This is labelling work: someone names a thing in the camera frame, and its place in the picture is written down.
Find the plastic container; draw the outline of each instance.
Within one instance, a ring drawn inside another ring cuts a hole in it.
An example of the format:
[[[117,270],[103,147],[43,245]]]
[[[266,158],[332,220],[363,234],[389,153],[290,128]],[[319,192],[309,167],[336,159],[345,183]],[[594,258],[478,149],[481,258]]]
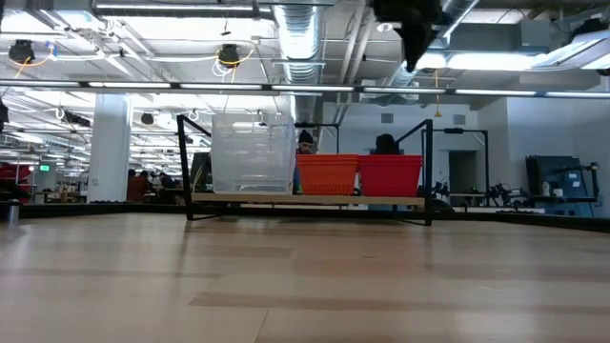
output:
[[[290,115],[218,114],[212,137],[214,192],[292,193],[296,136]]]
[[[358,155],[297,156],[301,187],[305,195],[352,195],[358,168]]]
[[[358,161],[362,195],[417,196],[421,156],[362,155]]]

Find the wooden floor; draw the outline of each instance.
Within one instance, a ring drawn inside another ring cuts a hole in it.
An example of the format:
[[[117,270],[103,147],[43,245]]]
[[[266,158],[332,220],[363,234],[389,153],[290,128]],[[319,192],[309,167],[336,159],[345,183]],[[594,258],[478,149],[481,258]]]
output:
[[[120,214],[0,232],[0,342],[610,342],[610,235],[185,223]]]

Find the orange basket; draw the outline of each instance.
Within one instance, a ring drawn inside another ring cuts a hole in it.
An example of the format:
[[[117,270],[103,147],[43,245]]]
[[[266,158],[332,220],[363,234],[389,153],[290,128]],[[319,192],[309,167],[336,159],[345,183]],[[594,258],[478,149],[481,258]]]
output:
[[[352,195],[358,155],[306,155],[296,157],[301,187],[305,195]]]

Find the white column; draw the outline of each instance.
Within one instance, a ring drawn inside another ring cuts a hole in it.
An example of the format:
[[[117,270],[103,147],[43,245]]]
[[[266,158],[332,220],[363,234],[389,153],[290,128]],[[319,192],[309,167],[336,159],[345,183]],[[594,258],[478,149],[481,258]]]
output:
[[[132,134],[127,94],[97,94],[87,200],[125,201]]]

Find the red basket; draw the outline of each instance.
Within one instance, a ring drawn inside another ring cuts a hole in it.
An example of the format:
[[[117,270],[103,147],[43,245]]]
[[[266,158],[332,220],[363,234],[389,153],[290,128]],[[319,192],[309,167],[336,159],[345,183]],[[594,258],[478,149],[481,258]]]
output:
[[[366,196],[417,196],[421,156],[359,156],[362,194]]]

